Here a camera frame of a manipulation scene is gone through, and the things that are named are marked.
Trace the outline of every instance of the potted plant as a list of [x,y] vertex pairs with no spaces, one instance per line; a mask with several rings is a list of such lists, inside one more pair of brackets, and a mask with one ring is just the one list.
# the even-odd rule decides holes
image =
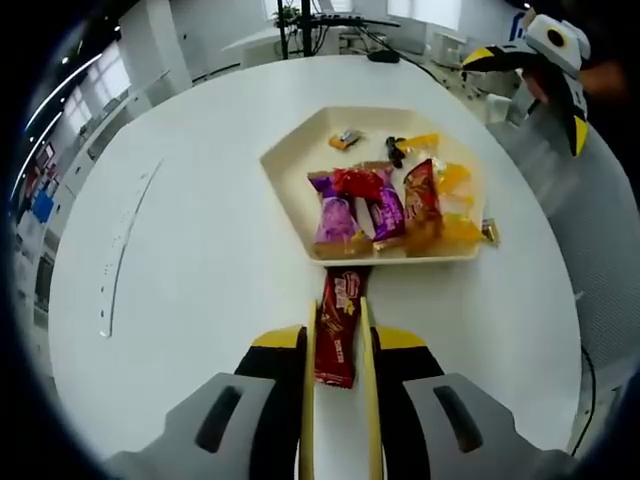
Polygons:
[[[278,12],[273,12],[273,18],[273,26],[276,28],[280,28]],[[300,18],[300,9],[298,7],[283,5],[282,18],[284,20],[285,28],[295,26],[298,22],[298,18]]]

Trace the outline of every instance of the purple snack package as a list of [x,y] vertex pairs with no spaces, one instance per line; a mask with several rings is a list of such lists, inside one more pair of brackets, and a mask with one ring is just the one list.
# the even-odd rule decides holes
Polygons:
[[322,216],[313,242],[316,254],[324,259],[370,254],[371,239],[356,220],[353,199],[335,191],[332,173],[314,172],[307,177],[322,199]]
[[383,181],[380,200],[366,201],[375,229],[374,248],[381,251],[400,246],[406,229],[404,207],[391,183],[393,165],[388,162],[365,162],[359,167],[374,170]]

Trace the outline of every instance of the ceiling light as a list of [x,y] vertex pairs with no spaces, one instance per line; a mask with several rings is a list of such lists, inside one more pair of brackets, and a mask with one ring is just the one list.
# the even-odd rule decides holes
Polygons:
[[96,60],[98,60],[100,57],[102,56],[101,53],[99,53],[98,55],[96,55],[95,57],[93,57],[91,60],[89,60],[87,63],[85,63],[84,65],[82,65],[80,68],[78,68],[75,72],[73,72],[71,75],[69,75],[67,78],[65,78],[62,83],[60,85],[58,85],[53,92],[51,92],[49,94],[49,96],[47,98],[44,99],[44,101],[38,106],[38,108],[36,108],[36,111],[33,112],[33,115],[31,115],[31,118],[29,119],[29,121],[27,122],[27,125],[24,127],[24,129],[26,130],[27,128],[29,128],[29,126],[33,123],[33,121],[35,120],[35,118],[40,114],[40,112],[42,111],[42,109],[47,105],[47,103],[49,103],[51,101],[51,99],[53,97],[55,97],[58,92],[60,92],[60,90],[62,90],[65,85],[67,85],[71,80],[73,80],[75,77],[77,77],[79,74],[81,74],[84,70],[86,70],[87,68],[89,68],[93,62],[95,62]]
[[49,130],[51,130],[53,128],[53,126],[60,119],[61,116],[62,116],[62,112],[59,112],[58,115],[56,115],[54,117],[54,119],[51,120],[51,123],[49,125],[47,125],[47,128],[45,128],[44,132],[42,132],[42,135],[40,135],[40,138],[38,139],[38,142],[31,149],[31,152],[29,152],[29,155],[27,155],[27,159],[24,161],[24,164],[22,165],[22,168],[20,169],[20,172],[18,173],[18,177],[16,178],[16,183],[13,186],[13,190],[11,190],[11,196],[9,198],[12,198],[13,195],[16,193],[16,188],[18,187],[18,182],[20,181],[20,178],[24,174],[24,170],[25,170],[25,168],[27,168],[27,165],[29,164],[29,160],[31,160],[31,157],[33,157],[33,154],[36,153],[36,150],[38,149],[38,143],[40,143],[44,139],[44,137],[47,136],[47,133],[49,133]]

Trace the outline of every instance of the hexagonal tray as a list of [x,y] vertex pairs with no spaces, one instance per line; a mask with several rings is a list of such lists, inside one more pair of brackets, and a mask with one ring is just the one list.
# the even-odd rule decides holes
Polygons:
[[[347,129],[364,132],[364,138],[342,152],[327,144],[329,137]],[[407,257],[401,248],[375,252],[362,258],[325,260],[313,248],[318,228],[321,204],[318,194],[307,180],[309,172],[350,167],[364,161],[386,160],[384,141],[389,136],[411,138],[426,133],[440,134],[437,157],[465,165],[471,171],[470,189],[475,198],[471,219],[482,223],[485,203],[482,162],[466,147],[438,128],[421,114],[411,110],[375,107],[327,107],[319,110],[260,159],[275,193],[291,221],[307,255],[313,263],[324,266],[385,265],[400,263],[448,262],[469,260],[476,256],[478,246],[444,249],[435,248],[423,257]],[[393,184],[404,202],[403,180],[415,165],[405,161],[396,170]],[[373,236],[373,226],[364,201],[357,199],[358,222]]]

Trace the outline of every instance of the white round table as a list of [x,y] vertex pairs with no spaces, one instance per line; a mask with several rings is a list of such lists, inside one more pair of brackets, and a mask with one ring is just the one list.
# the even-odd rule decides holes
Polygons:
[[[423,72],[336,56],[199,85],[121,130],[91,172],[58,250],[49,328],[64,410],[100,458],[144,447],[167,411],[215,373],[233,372],[261,333],[307,322],[324,271],[306,258],[258,159],[331,105],[415,109],[483,159],[487,216],[502,245],[471,262],[377,268],[371,308],[378,323],[422,336],[446,372],[506,405],[534,445],[566,447],[580,388],[578,320],[532,192],[484,126]],[[99,289],[114,224],[159,159],[105,339]],[[359,401],[316,387],[316,478],[367,476]]]

